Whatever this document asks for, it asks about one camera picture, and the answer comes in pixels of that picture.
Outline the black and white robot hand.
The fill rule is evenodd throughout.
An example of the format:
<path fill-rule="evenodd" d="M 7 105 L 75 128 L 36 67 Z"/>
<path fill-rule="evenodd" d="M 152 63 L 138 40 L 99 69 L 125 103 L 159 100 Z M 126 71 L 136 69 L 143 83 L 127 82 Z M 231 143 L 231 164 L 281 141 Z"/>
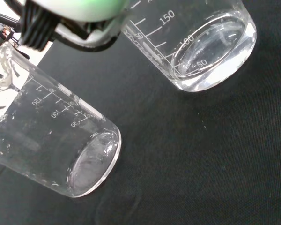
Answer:
<path fill-rule="evenodd" d="M 58 40 L 85 52 L 101 52 L 118 39 L 128 0 L 22 0 L 21 44 L 37 51 Z"/>

